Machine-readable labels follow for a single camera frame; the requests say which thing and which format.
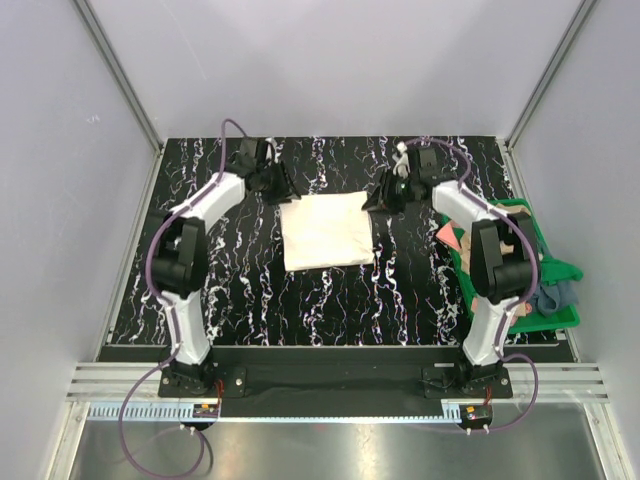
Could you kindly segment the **aluminium frame post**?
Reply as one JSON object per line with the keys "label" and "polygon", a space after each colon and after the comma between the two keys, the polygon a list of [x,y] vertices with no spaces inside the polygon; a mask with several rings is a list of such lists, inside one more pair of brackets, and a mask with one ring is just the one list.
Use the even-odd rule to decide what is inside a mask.
{"label": "aluminium frame post", "polygon": [[164,141],[152,124],[91,2],[87,0],[71,0],[71,4],[147,143],[153,152],[158,155],[164,145]]}
{"label": "aluminium frame post", "polygon": [[575,12],[560,37],[522,112],[509,135],[505,138],[505,145],[509,151],[515,148],[522,137],[598,4],[598,0],[581,0],[578,3]]}

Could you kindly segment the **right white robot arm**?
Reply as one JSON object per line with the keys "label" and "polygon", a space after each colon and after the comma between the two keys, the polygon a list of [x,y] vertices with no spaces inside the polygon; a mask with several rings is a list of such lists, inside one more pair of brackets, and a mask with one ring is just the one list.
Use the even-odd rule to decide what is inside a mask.
{"label": "right white robot arm", "polygon": [[463,395],[476,396],[498,378],[509,325],[539,283],[533,218],[500,209],[473,193],[463,177],[445,175],[432,147],[400,142],[393,160],[363,211],[394,215],[411,202],[428,201],[470,235],[469,276],[477,304],[451,381]]}

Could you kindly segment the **cream white t shirt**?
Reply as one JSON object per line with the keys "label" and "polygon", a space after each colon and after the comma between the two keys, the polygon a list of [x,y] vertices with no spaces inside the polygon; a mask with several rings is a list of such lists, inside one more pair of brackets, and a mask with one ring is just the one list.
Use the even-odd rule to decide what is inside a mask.
{"label": "cream white t shirt", "polygon": [[372,223],[364,191],[304,195],[280,206],[288,272],[374,262]]}

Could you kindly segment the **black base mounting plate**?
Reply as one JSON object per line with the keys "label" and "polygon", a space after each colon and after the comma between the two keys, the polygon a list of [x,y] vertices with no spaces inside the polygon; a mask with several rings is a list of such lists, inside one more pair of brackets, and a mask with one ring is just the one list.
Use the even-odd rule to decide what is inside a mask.
{"label": "black base mounting plate", "polygon": [[470,388],[451,375],[457,347],[223,347],[208,367],[224,385],[222,403],[251,413],[425,413],[442,399],[513,398],[515,377]]}

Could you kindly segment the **right aluminium frame post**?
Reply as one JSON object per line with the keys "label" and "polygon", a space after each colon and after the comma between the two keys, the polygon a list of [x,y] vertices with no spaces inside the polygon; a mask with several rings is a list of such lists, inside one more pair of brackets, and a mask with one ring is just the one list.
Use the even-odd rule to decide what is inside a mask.
{"label": "right aluminium frame post", "polygon": [[575,12],[560,37],[522,112],[509,135],[505,138],[505,145],[509,151],[515,148],[522,137],[598,4],[598,0],[581,0],[578,3]]}

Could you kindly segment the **green plastic bin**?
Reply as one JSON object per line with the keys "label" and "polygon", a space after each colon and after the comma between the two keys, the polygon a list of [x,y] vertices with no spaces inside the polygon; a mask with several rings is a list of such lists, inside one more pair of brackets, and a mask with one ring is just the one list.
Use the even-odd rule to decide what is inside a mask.
{"label": "green plastic bin", "polygon": [[[443,221],[444,226],[438,234],[443,233],[449,237],[455,235],[457,239],[458,244],[449,246],[449,250],[469,318],[472,319],[476,309],[476,292],[468,268],[470,240],[463,229],[451,224],[448,217]],[[510,333],[571,328],[580,323],[575,309],[578,299],[573,283],[582,280],[583,272],[575,265],[554,257],[537,222],[534,222],[534,229],[540,260],[540,279],[534,294],[524,305],[519,306],[519,318],[512,323]]]}

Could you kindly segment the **beige t shirt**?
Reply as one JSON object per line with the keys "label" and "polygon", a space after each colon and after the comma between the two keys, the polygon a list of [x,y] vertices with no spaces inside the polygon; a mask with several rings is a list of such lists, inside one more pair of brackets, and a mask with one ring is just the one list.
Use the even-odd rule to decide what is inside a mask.
{"label": "beige t shirt", "polygon": [[504,212],[472,223],[468,268],[478,301],[521,301],[540,278],[534,220],[525,211]]}

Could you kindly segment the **green t shirt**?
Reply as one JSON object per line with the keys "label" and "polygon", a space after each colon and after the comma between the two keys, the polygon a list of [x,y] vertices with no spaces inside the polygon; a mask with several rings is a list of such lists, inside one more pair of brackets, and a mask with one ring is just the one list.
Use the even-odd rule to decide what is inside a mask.
{"label": "green t shirt", "polygon": [[555,285],[564,281],[579,282],[584,276],[583,271],[575,265],[556,259],[550,255],[541,258],[540,271],[540,281],[546,285]]}

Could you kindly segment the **pink t shirt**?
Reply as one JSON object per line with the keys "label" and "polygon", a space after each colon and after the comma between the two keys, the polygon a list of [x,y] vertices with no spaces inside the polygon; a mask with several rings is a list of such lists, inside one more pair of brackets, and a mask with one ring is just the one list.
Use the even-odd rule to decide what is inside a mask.
{"label": "pink t shirt", "polygon": [[455,222],[446,223],[436,233],[438,241],[458,252],[462,250],[461,240],[463,236],[464,231],[458,228]]}

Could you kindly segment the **left aluminium frame post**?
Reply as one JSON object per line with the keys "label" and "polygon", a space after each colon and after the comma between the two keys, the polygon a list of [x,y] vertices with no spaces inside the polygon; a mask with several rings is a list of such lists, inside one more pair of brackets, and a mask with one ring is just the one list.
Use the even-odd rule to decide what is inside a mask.
{"label": "left aluminium frame post", "polygon": [[164,141],[152,124],[91,2],[87,0],[71,0],[71,4],[147,143],[153,152],[158,155],[164,145]]}

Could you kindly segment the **blue grey t shirt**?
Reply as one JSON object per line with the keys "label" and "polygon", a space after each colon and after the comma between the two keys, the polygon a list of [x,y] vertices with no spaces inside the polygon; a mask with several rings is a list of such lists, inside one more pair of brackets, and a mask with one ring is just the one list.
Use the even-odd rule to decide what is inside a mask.
{"label": "blue grey t shirt", "polygon": [[540,283],[529,300],[533,310],[545,317],[555,315],[578,302],[578,296],[571,281],[559,282],[555,285]]}

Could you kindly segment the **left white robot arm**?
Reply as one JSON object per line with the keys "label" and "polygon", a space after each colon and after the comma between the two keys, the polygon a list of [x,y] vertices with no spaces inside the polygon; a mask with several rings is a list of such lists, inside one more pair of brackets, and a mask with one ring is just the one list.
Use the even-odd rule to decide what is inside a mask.
{"label": "left white robot arm", "polygon": [[208,394],[216,382],[216,372],[204,364],[211,346],[200,305],[209,274],[208,234],[250,193],[268,205],[301,198],[284,162],[277,157],[272,138],[244,138],[204,186],[155,217],[157,230],[148,247],[145,280],[170,322],[170,363],[185,367],[181,384],[196,396]]}

